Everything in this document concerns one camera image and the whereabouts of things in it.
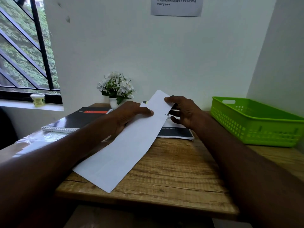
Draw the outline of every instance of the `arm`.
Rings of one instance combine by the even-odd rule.
[[[80,159],[108,136],[119,134],[137,114],[151,116],[153,111],[128,101],[50,145],[0,164],[0,227],[17,224],[20,215],[51,193]]]
[[[194,130],[217,162],[241,212],[258,227],[304,227],[304,183],[258,155],[190,99],[171,96],[172,121]]]

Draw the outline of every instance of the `red label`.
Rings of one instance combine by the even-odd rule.
[[[90,111],[90,110],[87,110],[87,111],[84,111],[84,113],[88,113],[88,114],[106,114],[107,111]]]

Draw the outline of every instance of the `black booklet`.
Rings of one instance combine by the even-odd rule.
[[[161,131],[158,133],[158,138],[181,138],[181,139],[194,139],[192,132],[184,127],[171,121],[172,115],[169,115],[165,121]]]
[[[95,119],[102,117],[109,110],[109,107],[83,107],[54,123],[43,126],[41,129],[43,131],[72,133]]]

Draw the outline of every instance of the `hand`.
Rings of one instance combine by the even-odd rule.
[[[147,107],[140,107],[140,104],[133,101],[127,101],[116,110],[113,110],[108,114],[114,120],[115,131],[113,134],[117,135],[124,129],[126,123],[128,123],[137,114],[143,114],[146,116],[152,116],[154,112]]]
[[[179,110],[170,110],[169,114],[180,117],[179,120],[172,116],[171,120],[192,130],[194,130],[200,117],[204,114],[204,112],[191,99],[187,99],[185,97],[165,97],[165,102],[175,103],[173,109]]]

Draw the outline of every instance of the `wood grain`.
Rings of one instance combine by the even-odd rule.
[[[195,137],[194,141],[157,138],[110,194],[72,172],[58,186],[55,195],[97,203],[154,204],[235,219],[239,215],[238,207],[225,188],[211,154]],[[22,144],[14,144],[0,151],[0,162],[20,151],[24,146]],[[109,142],[101,143],[94,152],[107,144]],[[249,147],[304,181],[304,156],[296,149]]]

